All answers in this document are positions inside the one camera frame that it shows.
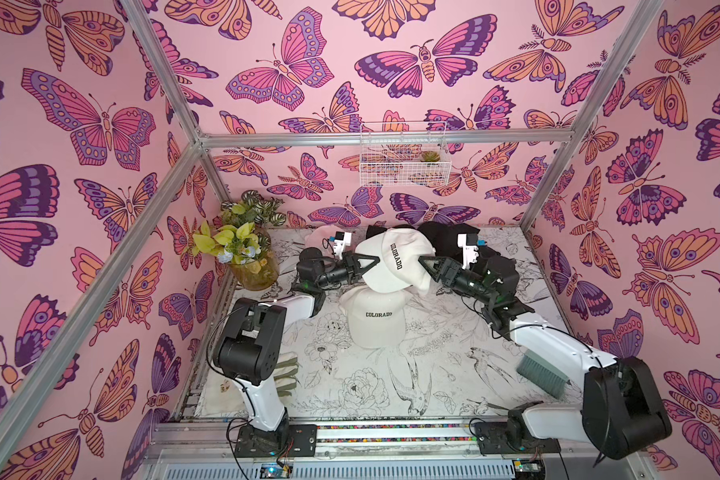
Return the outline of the pink cap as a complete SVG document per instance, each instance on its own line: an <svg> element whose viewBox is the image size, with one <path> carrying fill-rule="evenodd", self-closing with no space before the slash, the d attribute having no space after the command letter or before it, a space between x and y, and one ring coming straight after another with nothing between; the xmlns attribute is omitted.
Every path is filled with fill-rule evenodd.
<svg viewBox="0 0 720 480"><path fill-rule="evenodd" d="M319 248L323 252L332 253L332 244L335 234L339 232L334 225L323 225L312 230L304 239L306 248Z"/></svg>

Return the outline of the white Colorado cap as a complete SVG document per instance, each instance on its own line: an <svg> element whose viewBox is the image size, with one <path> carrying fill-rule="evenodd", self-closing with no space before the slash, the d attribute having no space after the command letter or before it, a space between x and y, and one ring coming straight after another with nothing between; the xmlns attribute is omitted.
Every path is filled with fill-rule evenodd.
<svg viewBox="0 0 720 480"><path fill-rule="evenodd" d="M392 293L412 287L421 295L429 291L431 276L419 263L419 258L434 256L436 251L418 230L386 230L362 241L354 252L379 259L376 265L362 275L363 281L372 290Z"/></svg>
<svg viewBox="0 0 720 480"><path fill-rule="evenodd" d="M398 345L406 335L404 308L411 294L406 290L379 293L359 286L344 293L339 308L347 317L352 340L365 349Z"/></svg>

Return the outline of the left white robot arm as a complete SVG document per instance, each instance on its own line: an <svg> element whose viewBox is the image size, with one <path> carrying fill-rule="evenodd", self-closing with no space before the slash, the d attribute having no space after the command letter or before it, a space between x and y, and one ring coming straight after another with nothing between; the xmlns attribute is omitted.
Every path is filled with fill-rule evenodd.
<svg viewBox="0 0 720 480"><path fill-rule="evenodd" d="M307 248L299 255L288 295L235 302L206 357L212 370L238 388L254 430L270 434L288 426L287 410L274 380L285 329L316 316L328 291L361 282L364 274L380 264L377 255L350 251L337 259Z"/></svg>

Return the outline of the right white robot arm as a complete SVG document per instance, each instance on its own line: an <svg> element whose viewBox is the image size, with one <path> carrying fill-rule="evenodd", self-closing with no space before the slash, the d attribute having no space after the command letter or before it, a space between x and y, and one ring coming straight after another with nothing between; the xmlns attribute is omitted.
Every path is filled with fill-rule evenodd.
<svg viewBox="0 0 720 480"><path fill-rule="evenodd" d="M588 442L600 456L621 460L669 438L671 420L649 366L617 357L553 326L516 295L515 262L493 256L484 275L450 257L421 256L430 277L480 303L480 315L498 337L524 348L517 373L561 399L568 384L578 387L578 403L529 403L509 413L519 437Z"/></svg>

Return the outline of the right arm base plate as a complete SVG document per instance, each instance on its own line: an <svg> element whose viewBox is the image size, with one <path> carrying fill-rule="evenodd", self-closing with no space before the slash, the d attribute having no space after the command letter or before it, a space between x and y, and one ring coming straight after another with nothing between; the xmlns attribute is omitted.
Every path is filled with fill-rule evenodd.
<svg viewBox="0 0 720 480"><path fill-rule="evenodd" d="M533 437L522 419L522 414L532 406L542 405L540 401L529 402L508 411L505 421L489 421L472 418L468 423L470 434L476 439L481 455L532 455L560 453L556 439Z"/></svg>

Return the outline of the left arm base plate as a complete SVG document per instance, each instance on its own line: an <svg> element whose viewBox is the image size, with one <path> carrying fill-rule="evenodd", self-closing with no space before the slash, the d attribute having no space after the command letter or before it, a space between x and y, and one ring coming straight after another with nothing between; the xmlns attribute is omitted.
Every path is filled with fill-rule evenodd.
<svg viewBox="0 0 720 480"><path fill-rule="evenodd" d="M285 415L274 431L242 426L234 453L239 458L313 457L316 446L317 425L292 424Z"/></svg>

